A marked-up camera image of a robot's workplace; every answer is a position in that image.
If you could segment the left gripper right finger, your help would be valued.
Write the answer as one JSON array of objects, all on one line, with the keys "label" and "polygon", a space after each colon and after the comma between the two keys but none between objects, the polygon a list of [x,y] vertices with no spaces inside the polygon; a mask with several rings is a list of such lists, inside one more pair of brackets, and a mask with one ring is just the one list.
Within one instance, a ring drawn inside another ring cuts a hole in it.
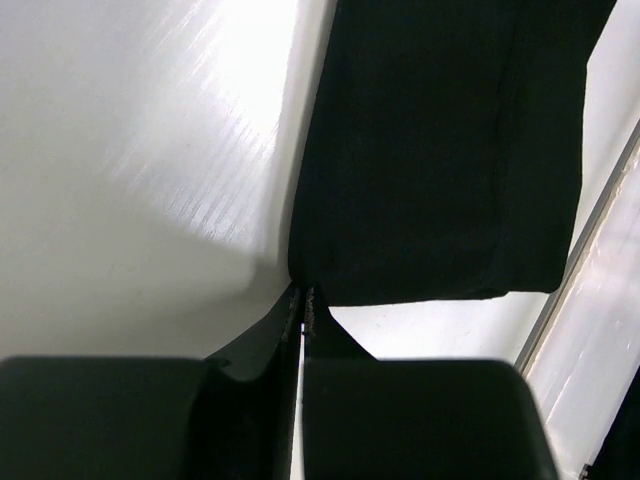
[{"label": "left gripper right finger", "polygon": [[302,449],[308,479],[554,479],[531,390],[489,359],[379,360],[307,292]]}]

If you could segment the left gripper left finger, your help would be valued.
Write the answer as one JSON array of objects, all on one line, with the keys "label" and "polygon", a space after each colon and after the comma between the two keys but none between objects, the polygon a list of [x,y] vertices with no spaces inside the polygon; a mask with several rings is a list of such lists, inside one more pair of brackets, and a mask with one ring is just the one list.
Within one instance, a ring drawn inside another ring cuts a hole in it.
[{"label": "left gripper left finger", "polygon": [[286,479],[300,293],[205,359],[1,363],[5,479]]}]

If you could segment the black skirt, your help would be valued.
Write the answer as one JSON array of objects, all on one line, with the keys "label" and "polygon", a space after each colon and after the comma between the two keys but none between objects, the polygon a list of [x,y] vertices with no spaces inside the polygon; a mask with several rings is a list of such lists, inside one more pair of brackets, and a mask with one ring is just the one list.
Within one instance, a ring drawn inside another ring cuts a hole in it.
[{"label": "black skirt", "polygon": [[610,1],[341,1],[288,245],[332,306],[555,291]]}]

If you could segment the aluminium table edge rail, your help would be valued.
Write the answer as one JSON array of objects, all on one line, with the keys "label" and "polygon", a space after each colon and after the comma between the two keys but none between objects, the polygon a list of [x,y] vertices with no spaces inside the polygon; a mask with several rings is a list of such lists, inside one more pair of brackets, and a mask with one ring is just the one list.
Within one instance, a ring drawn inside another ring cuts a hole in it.
[{"label": "aluminium table edge rail", "polygon": [[515,367],[526,377],[535,362],[549,330],[555,323],[559,310],[566,300],[566,296],[573,288],[578,273],[586,262],[587,255],[592,249],[601,224],[611,210],[611,205],[619,196],[619,189],[630,172],[631,159],[639,142],[639,122],[636,122],[607,182],[605,183],[597,202],[595,203],[573,249],[571,250],[565,274],[560,287],[549,296],[537,318],[520,354]]}]

